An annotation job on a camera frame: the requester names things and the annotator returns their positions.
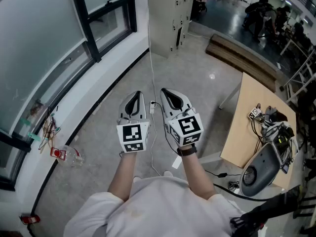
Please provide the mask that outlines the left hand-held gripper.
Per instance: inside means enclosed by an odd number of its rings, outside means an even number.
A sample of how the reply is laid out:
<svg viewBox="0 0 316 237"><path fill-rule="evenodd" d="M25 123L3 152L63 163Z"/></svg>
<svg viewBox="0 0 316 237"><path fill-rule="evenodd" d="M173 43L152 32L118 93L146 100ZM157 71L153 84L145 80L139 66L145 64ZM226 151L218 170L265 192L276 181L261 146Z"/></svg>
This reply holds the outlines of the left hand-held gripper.
<svg viewBox="0 0 316 237"><path fill-rule="evenodd" d="M123 100L119 106L119 118L117 133L123 152L127 154L145 151L150 134L150 121L145 119L146 108L141 91L135 91Z"/></svg>

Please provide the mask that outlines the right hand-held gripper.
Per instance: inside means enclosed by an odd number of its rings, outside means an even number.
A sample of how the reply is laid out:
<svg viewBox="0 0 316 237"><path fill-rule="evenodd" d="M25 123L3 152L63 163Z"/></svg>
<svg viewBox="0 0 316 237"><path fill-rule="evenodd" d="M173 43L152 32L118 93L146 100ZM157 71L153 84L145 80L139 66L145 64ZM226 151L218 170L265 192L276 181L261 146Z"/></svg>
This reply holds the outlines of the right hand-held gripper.
<svg viewBox="0 0 316 237"><path fill-rule="evenodd" d="M166 131L176 144L182 147L198 142L204 129L200 115L191 107L187 96L174 89L162 88L160 98L167 116L164 121ZM175 114L176 109L183 108L187 109Z"/></svg>

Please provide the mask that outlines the person's right forearm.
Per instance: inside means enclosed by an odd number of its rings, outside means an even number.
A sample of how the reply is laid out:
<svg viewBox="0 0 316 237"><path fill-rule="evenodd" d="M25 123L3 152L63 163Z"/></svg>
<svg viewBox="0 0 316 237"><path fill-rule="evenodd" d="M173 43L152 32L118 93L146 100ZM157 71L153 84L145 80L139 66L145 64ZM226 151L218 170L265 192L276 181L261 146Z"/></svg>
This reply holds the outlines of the person's right forearm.
<svg viewBox="0 0 316 237"><path fill-rule="evenodd" d="M182 163L192 192L205 200L216 194L215 187L200 164L196 153L182 157Z"/></svg>

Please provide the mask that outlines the person's left forearm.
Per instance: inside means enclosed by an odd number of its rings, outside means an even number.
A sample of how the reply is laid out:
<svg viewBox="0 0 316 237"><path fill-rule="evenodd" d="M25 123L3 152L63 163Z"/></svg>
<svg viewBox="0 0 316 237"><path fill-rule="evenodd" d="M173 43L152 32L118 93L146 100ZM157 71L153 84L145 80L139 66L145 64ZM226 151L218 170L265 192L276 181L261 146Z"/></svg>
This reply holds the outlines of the person's left forearm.
<svg viewBox="0 0 316 237"><path fill-rule="evenodd" d="M114 177L109 185L108 192L127 201L133 184L133 174L137 153L123 154Z"/></svg>

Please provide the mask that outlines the black-framed frosted window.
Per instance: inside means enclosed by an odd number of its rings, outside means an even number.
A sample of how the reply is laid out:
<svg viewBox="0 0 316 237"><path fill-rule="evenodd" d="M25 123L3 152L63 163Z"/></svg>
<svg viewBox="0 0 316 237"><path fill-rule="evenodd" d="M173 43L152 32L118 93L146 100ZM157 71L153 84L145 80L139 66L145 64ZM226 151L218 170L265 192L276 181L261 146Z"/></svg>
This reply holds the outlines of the black-framed frosted window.
<svg viewBox="0 0 316 237"><path fill-rule="evenodd" d="M137 31L135 0L74 0L74 4L95 62Z"/></svg>

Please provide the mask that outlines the black wristwatch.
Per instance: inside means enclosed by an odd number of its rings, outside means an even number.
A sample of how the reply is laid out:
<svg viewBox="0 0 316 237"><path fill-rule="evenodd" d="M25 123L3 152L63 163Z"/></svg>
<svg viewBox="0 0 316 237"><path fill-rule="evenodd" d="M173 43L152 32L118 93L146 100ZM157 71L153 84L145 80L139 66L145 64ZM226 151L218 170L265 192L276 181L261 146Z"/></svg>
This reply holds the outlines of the black wristwatch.
<svg viewBox="0 0 316 237"><path fill-rule="evenodd" d="M197 152L197 149L196 149L195 143L177 148L177 154L180 157L186 157L186 156L195 154L196 152Z"/></svg>

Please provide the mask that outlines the light wooden table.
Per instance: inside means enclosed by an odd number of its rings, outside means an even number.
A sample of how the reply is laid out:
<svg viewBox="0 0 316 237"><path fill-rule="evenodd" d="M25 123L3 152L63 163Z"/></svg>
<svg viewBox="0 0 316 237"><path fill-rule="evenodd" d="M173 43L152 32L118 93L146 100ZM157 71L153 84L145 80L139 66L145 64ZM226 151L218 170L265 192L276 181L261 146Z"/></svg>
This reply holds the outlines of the light wooden table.
<svg viewBox="0 0 316 237"><path fill-rule="evenodd" d="M284 114L294 134L296 134L295 112L268 88L248 74L243 73L236 110L220 155L221 159L241 169L244 169L254 156L255 147L258 142L258 137L251 127L251 120L248 118L248 114L258 103L261 104L263 112L265 112L268 106L271 106Z"/></svg>

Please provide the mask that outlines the wooden bench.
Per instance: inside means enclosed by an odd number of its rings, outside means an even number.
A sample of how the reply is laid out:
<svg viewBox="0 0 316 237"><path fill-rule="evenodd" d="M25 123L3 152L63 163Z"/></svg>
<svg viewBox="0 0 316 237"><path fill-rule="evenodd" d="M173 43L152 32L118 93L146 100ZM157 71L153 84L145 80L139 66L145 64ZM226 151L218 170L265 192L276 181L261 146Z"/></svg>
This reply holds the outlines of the wooden bench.
<svg viewBox="0 0 316 237"><path fill-rule="evenodd" d="M276 71L266 62L232 41L214 34L205 50L222 62L246 73L270 91L275 92Z"/></svg>

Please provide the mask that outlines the small patterned block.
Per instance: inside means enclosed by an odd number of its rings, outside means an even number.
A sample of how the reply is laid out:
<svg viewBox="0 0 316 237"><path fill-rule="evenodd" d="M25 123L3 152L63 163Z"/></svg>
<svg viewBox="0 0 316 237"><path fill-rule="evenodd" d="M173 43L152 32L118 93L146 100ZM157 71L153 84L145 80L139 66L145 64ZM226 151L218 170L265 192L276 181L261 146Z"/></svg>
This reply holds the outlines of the small patterned block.
<svg viewBox="0 0 316 237"><path fill-rule="evenodd" d="M248 118L250 120L255 119L256 117L258 117L260 114L262 113L261 109L258 107L255 107L251 110L251 112L248 114Z"/></svg>

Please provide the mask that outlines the clear plastic bottle red label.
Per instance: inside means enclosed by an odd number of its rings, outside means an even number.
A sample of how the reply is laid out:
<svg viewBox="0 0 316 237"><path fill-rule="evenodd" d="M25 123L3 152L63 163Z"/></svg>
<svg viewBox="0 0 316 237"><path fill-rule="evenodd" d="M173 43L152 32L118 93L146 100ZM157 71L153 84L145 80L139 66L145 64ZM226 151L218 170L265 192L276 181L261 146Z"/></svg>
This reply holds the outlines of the clear plastic bottle red label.
<svg viewBox="0 0 316 237"><path fill-rule="evenodd" d="M52 147L50 156L56 158L57 162L63 166L78 167L85 162L85 157L77 149L64 145L59 148Z"/></svg>

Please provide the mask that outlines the grey metal locker cabinet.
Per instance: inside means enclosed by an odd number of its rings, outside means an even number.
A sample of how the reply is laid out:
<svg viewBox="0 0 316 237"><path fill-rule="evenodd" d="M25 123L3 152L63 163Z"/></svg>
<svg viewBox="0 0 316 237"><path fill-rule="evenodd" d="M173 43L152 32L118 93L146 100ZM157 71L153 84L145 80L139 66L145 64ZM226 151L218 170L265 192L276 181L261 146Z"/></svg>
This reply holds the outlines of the grey metal locker cabinet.
<svg viewBox="0 0 316 237"><path fill-rule="evenodd" d="M148 0L151 51L167 58L183 45L194 0Z"/></svg>

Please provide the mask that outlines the black power adapter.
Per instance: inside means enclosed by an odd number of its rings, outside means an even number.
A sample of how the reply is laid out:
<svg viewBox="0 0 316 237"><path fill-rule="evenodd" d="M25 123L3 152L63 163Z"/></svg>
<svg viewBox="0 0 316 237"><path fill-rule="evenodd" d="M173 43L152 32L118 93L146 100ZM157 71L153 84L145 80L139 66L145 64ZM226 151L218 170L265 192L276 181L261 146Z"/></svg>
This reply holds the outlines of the black power adapter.
<svg viewBox="0 0 316 237"><path fill-rule="evenodd" d="M208 170L204 170L206 173L209 173L217 178L226 178L226 177L239 177L240 174L228 174L226 172L224 173L219 173L219 174L215 174L215 173L212 173L211 171L208 171Z"/></svg>

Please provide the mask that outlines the person's white shirt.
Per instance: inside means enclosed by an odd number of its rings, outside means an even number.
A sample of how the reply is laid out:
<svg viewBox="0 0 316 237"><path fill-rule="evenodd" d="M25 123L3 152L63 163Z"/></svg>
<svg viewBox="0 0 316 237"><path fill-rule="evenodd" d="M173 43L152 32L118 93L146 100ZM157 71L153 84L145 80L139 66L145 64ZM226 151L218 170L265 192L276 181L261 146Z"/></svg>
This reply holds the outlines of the person's white shirt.
<svg viewBox="0 0 316 237"><path fill-rule="evenodd" d="M242 215L221 194L203 199L176 177L135 182L127 201L93 194L67 223L64 237L231 237L230 220Z"/></svg>

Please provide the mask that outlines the grey plastic device shell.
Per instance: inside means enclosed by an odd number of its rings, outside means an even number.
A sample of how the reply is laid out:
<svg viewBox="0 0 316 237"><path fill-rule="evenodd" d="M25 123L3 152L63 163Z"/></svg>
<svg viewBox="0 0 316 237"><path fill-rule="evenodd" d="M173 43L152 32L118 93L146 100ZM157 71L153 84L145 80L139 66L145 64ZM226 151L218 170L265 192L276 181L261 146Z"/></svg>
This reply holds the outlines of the grey plastic device shell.
<svg viewBox="0 0 316 237"><path fill-rule="evenodd" d="M270 185L281 168L281 160L273 142L266 143L244 167L239 189L246 197L253 197Z"/></svg>

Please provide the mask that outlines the large frosted glass pane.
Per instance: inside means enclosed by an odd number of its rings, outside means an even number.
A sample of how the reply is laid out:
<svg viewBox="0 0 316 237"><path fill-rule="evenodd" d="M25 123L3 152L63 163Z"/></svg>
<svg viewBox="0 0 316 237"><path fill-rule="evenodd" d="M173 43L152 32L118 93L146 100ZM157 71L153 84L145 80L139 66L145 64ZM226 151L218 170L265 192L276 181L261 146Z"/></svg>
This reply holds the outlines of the large frosted glass pane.
<svg viewBox="0 0 316 237"><path fill-rule="evenodd" d="M25 134L88 57L74 0L0 0L0 131Z"/></svg>

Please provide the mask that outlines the white metal frame desk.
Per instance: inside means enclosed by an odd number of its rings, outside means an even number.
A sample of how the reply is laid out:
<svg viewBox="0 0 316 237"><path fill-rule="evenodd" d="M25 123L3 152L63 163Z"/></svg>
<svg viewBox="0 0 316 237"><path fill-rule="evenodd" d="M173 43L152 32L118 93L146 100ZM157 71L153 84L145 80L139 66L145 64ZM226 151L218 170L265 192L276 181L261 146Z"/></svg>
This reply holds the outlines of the white metal frame desk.
<svg viewBox="0 0 316 237"><path fill-rule="evenodd" d="M280 87L286 92L286 103L296 104L300 93L307 93L307 87L316 82L316 46L311 47L311 52L307 55L303 64L291 76L291 78Z"/></svg>

